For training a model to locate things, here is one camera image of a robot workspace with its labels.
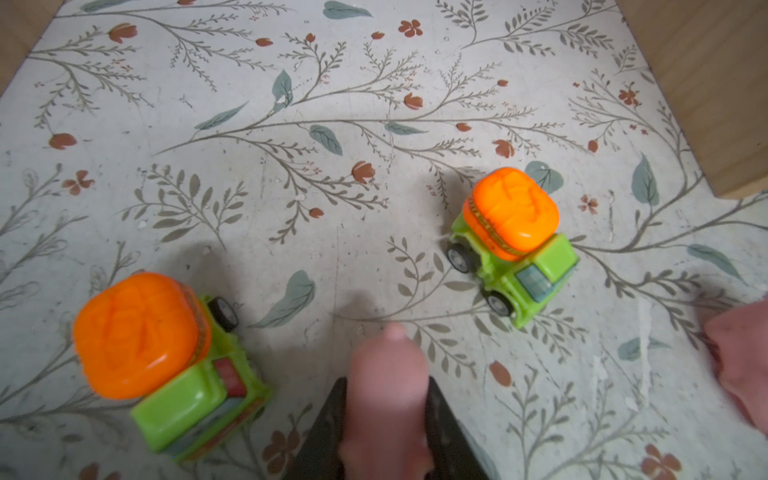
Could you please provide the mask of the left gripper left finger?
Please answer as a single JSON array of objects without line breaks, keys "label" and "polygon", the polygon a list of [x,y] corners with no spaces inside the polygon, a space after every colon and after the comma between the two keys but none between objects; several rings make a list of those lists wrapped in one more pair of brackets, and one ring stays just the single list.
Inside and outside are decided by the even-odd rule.
[{"label": "left gripper left finger", "polygon": [[347,378],[339,378],[331,389],[307,438],[288,468],[285,480],[342,480],[344,466],[339,457],[345,419]]}]

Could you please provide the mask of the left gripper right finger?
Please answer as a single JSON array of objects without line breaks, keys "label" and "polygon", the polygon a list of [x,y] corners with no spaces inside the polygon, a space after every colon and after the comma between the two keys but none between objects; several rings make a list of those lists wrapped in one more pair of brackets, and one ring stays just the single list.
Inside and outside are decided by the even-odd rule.
[{"label": "left gripper right finger", "polygon": [[426,479],[488,479],[436,380],[429,378],[425,409],[427,445],[434,467]]}]

